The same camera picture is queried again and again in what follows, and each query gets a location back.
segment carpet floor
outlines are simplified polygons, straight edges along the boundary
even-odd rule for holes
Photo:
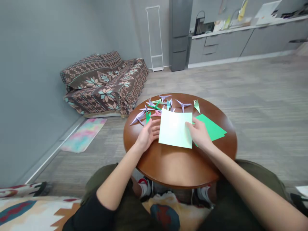
[[[274,172],[287,186],[308,184],[308,57],[284,56],[171,72],[150,72],[139,103],[158,94],[187,93],[219,107],[233,123],[237,158]],[[50,195],[82,196],[100,167],[125,154],[126,119],[110,117],[83,153],[60,151],[36,182]]]

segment patterned rug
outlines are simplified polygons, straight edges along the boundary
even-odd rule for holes
[[[61,146],[61,150],[81,153],[90,145],[97,133],[102,129],[107,119],[91,118],[78,128]]]

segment sink faucet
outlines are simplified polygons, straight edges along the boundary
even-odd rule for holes
[[[232,19],[233,19],[233,16],[235,15],[236,12],[237,12],[237,17],[239,16],[239,14],[241,13],[241,10],[242,10],[242,8],[243,8],[243,6],[244,6],[244,4],[245,4],[246,1],[247,1],[247,0],[244,0],[244,1],[243,1],[241,8],[236,9],[236,10],[234,11],[234,13],[233,13],[233,15],[232,15],[232,17],[231,17],[231,19],[230,19],[230,23],[229,23],[227,29],[229,29],[230,26],[232,25]]]

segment wooden tabletop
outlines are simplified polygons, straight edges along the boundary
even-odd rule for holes
[[[214,104],[200,97],[180,94],[168,93],[163,95],[172,95],[175,112],[181,113],[182,108],[176,101],[182,103],[191,103],[191,106],[185,107],[184,112],[192,112],[192,116],[196,117],[200,113],[194,108],[193,101],[198,100],[201,114],[204,114],[227,133],[225,137],[213,141],[213,143],[230,158],[235,159],[237,150],[237,138],[234,127],[227,116]],[[152,97],[151,100],[158,100],[159,96]],[[129,115],[124,126],[124,147],[128,151],[135,143],[140,130],[143,126],[137,122],[131,126],[131,122],[136,115],[141,112],[140,109],[148,100],[139,104]],[[160,119],[158,116],[152,117],[153,120]],[[149,149],[141,157],[137,169],[149,179],[173,188],[197,188],[206,185],[219,178],[219,171],[206,157],[201,156],[202,151],[193,143],[192,149],[181,148],[158,143],[154,141]]]

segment patterned sofa cover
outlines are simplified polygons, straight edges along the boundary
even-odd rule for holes
[[[138,101],[149,70],[143,59],[123,61],[118,52],[91,55],[64,69],[64,100],[85,117],[120,112],[128,116]]]

